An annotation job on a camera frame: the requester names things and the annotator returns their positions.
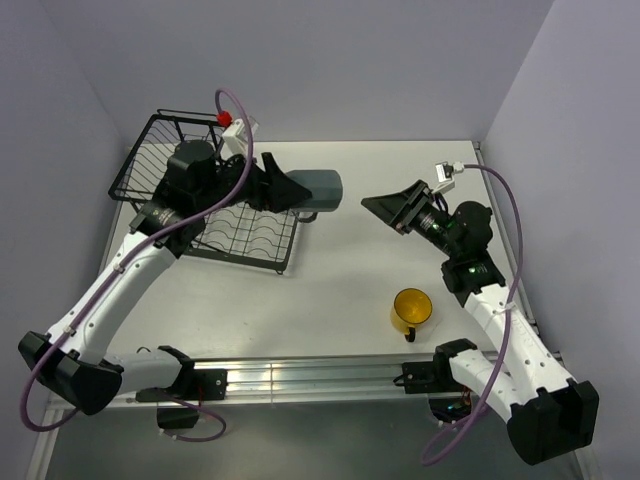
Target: white wall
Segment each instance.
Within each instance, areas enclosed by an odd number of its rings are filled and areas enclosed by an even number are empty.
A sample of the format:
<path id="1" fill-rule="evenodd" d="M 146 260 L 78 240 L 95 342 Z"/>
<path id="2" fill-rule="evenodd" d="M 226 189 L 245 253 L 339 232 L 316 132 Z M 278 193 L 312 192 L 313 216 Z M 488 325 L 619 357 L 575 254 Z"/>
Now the white wall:
<path id="1" fill-rule="evenodd" d="M 221 85 L 263 140 L 480 140 L 552 0 L 42 3 L 131 143 Z"/>
<path id="2" fill-rule="evenodd" d="M 18 342 L 44 331 L 97 273 L 123 144 L 36 0 L 0 2 L 0 472 L 23 478 L 36 434 L 18 416 Z M 34 388 L 42 418 L 46 393 Z"/>
<path id="3" fill-rule="evenodd" d="M 616 480 L 640 468 L 638 19 L 637 0 L 556 0 L 483 148 L 521 206 L 542 333 L 600 393 Z"/>

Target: wire basket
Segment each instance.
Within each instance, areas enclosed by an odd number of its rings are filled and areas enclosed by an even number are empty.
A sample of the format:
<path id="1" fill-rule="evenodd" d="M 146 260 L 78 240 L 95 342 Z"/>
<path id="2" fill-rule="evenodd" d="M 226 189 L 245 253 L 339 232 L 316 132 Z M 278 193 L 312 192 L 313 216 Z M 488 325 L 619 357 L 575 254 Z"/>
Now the wire basket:
<path id="1" fill-rule="evenodd" d="M 202 139 L 217 150 L 223 130 L 211 114 L 158 110 L 120 168 L 109 196 L 129 202 L 139 211 L 151 200 L 176 145 Z M 266 268 L 279 274 L 286 270 L 298 224 L 292 212 L 258 212 L 242 203 L 209 215 L 205 222 L 205 231 L 192 242 L 187 255 Z"/>

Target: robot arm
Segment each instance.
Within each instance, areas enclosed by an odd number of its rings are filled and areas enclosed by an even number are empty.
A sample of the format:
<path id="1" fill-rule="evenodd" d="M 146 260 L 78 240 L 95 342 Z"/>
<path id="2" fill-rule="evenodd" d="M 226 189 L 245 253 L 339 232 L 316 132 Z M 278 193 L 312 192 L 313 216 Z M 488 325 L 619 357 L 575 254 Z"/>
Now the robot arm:
<path id="1" fill-rule="evenodd" d="M 270 153 L 263 154 L 262 160 L 264 170 L 255 162 L 251 165 L 247 182 L 232 204 L 244 201 L 254 209 L 274 213 L 288 209 L 317 213 L 338 207 L 342 184 L 337 172 L 298 170 L 290 176 L 279 169 Z M 237 183 L 244 165 L 241 153 L 223 160 L 203 140 L 184 141 L 176 147 L 153 197 L 131 222 L 131 231 L 111 263 L 46 334 L 29 332 L 20 342 L 19 351 L 33 369 L 45 352 L 49 354 L 58 340 L 69 335 L 40 371 L 40 383 L 87 415 L 98 413 L 121 393 L 162 388 L 181 396 L 190 386 L 194 369 L 193 360 L 186 355 L 167 346 L 127 355 L 109 354 L 107 349 L 142 295 L 204 231 L 205 222 L 201 219 L 177 228 L 147 245 L 135 253 L 126 269 L 120 262 L 149 237 L 218 203 Z M 119 275 L 106 282 L 114 271 Z M 90 306 L 94 294 L 105 285 L 108 289 Z M 82 323 L 73 329 L 74 315 L 87 307 L 90 310 Z"/>
<path id="2" fill-rule="evenodd" d="M 449 214 L 442 193 L 453 188 L 462 165 L 440 164 L 435 189 L 418 181 L 402 192 L 365 198 L 362 205 L 400 234 L 417 231 L 448 259 L 442 275 L 448 290 L 483 328 L 496 350 L 511 310 L 511 335 L 504 366 L 488 392 L 487 403 L 507 423 L 514 449 L 536 464 L 591 443 L 598 394 L 589 382 L 578 383 L 551 355 L 515 304 L 487 251 L 493 237 L 491 209 L 463 202 Z M 434 362 L 442 385 L 464 385 L 481 394 L 492 365 L 466 339 L 441 345 Z"/>

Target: purple cable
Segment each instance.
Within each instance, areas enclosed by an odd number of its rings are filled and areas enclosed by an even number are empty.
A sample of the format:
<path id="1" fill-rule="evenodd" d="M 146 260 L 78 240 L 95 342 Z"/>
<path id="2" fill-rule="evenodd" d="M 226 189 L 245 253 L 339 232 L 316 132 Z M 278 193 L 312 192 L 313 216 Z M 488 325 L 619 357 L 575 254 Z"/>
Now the purple cable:
<path id="1" fill-rule="evenodd" d="M 509 196 L 509 200 L 511 200 L 511 206 L 513 207 L 513 214 L 516 221 L 516 232 L 518 237 L 518 257 L 516 259 L 516 271 L 513 276 L 513 283 L 509 287 L 509 293 L 507 294 L 507 300 L 505 305 L 509 305 L 513 301 L 513 297 L 516 294 L 516 290 L 518 288 L 518 283 L 520 283 L 520 276 L 522 275 L 522 263 L 523 263 L 523 245 L 522 245 L 522 224 L 520 223 L 520 213 L 518 212 L 518 205 L 516 204 L 516 199 L 509 188 L 509 184 L 507 181 L 493 168 L 485 167 L 484 165 L 465 165 L 464 168 L 482 170 L 484 172 L 488 172 L 494 177 L 496 177 L 500 183 L 504 186 L 504 189 L 507 191 L 507 195 Z M 489 377 L 489 381 L 487 382 L 487 386 L 485 387 L 482 395 L 480 395 L 480 399 L 476 404 L 473 411 L 469 414 L 469 416 L 463 418 L 459 422 L 456 422 L 455 425 L 449 425 L 438 432 L 424 447 L 422 451 L 421 461 L 422 465 L 425 467 L 435 465 L 444 457 L 449 455 L 453 451 L 454 448 L 462 441 L 464 436 L 467 434 L 469 429 L 473 426 L 478 417 L 483 413 L 483 410 L 486 408 L 487 398 L 489 398 L 489 393 L 491 393 L 491 389 L 493 388 L 493 384 L 496 382 L 498 375 L 500 374 L 500 368 L 504 363 L 504 357 L 507 354 L 507 346 L 509 345 L 509 335 L 511 333 L 511 310 L 508 309 L 505 314 L 504 320 L 504 336 L 502 337 L 502 345 L 500 346 L 500 351 L 498 353 L 498 358 L 496 360 L 495 366 L 493 367 L 493 371 L 491 372 L 491 376 Z M 439 453 L 434 455 L 431 458 L 426 458 L 429 451 L 433 448 L 433 446 L 449 431 L 454 428 L 458 428 L 462 425 L 462 429 L 446 447 L 444 447 Z"/>
<path id="2" fill-rule="evenodd" d="M 133 261 L 133 259 L 146 247 L 148 247 L 149 245 L 153 245 L 153 243 L 162 238 L 167 236 L 168 234 L 170 234 L 171 232 L 178 230 L 179 228 L 184 227 L 185 225 L 189 225 L 190 223 L 195 222 L 196 220 L 199 220 L 203 217 L 206 217 L 207 215 L 215 212 L 216 210 L 219 210 L 220 208 L 224 207 L 227 203 L 229 203 L 230 200 L 233 199 L 233 197 L 236 196 L 236 194 L 240 191 L 240 189 L 243 187 L 245 181 L 247 180 L 247 177 L 249 176 L 249 171 L 251 170 L 251 165 L 253 163 L 253 133 L 251 132 L 251 123 L 249 123 L 249 117 L 247 116 L 247 113 L 245 112 L 244 108 L 242 107 L 242 104 L 240 103 L 240 101 L 236 98 L 236 96 L 229 90 L 227 90 L 226 88 L 219 88 L 218 90 L 216 90 L 215 93 L 215 104 L 216 104 L 216 108 L 218 109 L 218 112 L 222 112 L 222 107 L 220 105 L 220 95 L 221 94 L 225 94 L 227 97 L 229 97 L 229 99 L 231 99 L 231 101 L 234 103 L 236 109 L 238 110 L 238 113 L 240 114 L 240 117 L 242 118 L 242 120 L 244 121 L 244 124 L 248 127 L 246 128 L 247 131 L 247 158 L 245 160 L 245 165 L 244 165 L 244 169 L 242 170 L 242 174 L 240 175 L 240 178 L 238 179 L 238 182 L 236 183 L 236 185 L 231 189 L 231 191 L 222 199 L 220 200 L 218 203 L 216 203 L 215 205 L 213 205 L 212 207 L 200 212 L 200 213 L 196 213 L 195 215 L 192 215 L 191 217 L 185 218 L 184 220 L 181 220 L 178 223 L 175 223 L 163 230 L 160 230 L 157 233 L 154 233 L 153 235 L 147 237 L 145 240 L 143 240 L 142 242 L 140 242 L 138 245 L 136 245 L 130 252 L 128 255 L 126 255 L 122 261 L 120 262 L 120 266 L 122 267 L 122 269 L 120 269 L 120 271 L 112 271 L 109 276 L 106 278 L 106 280 L 102 283 L 102 285 L 100 285 L 96 292 L 91 296 L 91 298 L 87 301 L 87 303 L 85 304 L 85 306 L 78 312 L 78 315 L 73 319 L 73 321 L 69 324 L 69 329 L 71 330 L 77 330 L 78 326 L 82 323 L 82 321 L 86 318 L 86 316 L 89 314 L 89 312 L 91 311 L 91 309 L 93 309 L 93 307 L 96 305 L 96 303 L 105 295 L 105 293 L 109 290 L 109 288 L 111 288 L 111 286 L 113 285 L 113 283 L 115 282 L 115 280 L 118 278 L 118 276 L 124 272 L 124 270 L 129 266 L 129 264 Z M 49 358 L 51 358 L 51 355 L 53 355 L 53 353 L 59 349 L 64 342 L 67 341 L 67 339 L 69 338 L 69 333 L 65 332 L 62 335 L 60 335 L 60 337 L 58 338 L 58 340 L 56 340 L 54 342 L 54 344 L 51 346 L 51 348 L 49 348 L 44 355 L 42 355 L 42 357 L 40 357 L 40 360 L 38 360 L 38 362 L 36 363 L 36 365 L 33 367 L 33 370 L 31 370 L 31 374 L 29 375 L 29 378 L 27 379 L 27 383 L 25 384 L 23 390 L 22 390 L 22 394 L 20 396 L 20 419 L 22 420 L 22 423 L 24 424 L 25 427 L 27 427 L 29 430 L 32 430 L 34 432 L 49 432 L 51 430 L 55 430 L 56 428 L 61 427 L 62 425 L 64 425 L 65 423 L 67 423 L 69 420 L 71 420 L 71 418 L 78 413 L 78 409 L 74 409 L 72 410 L 67 416 L 63 417 L 60 421 L 53 423 L 51 425 L 37 425 L 35 423 L 33 423 L 31 421 L 31 419 L 29 418 L 29 412 L 27 411 L 27 403 L 29 401 L 29 393 L 31 392 L 31 388 L 33 387 L 33 384 L 35 383 L 36 379 L 38 378 L 38 375 L 40 374 L 40 371 L 42 370 L 42 367 L 47 363 L 47 361 L 49 360 Z M 178 401 L 177 399 L 174 399 L 172 397 L 170 397 L 172 401 L 175 401 L 177 403 L 181 403 L 181 401 Z M 213 414 L 212 412 L 207 411 L 208 415 L 213 415 L 216 418 L 218 417 L 217 415 Z M 222 432 L 224 433 L 224 429 L 226 428 L 226 424 L 223 422 L 223 430 Z"/>

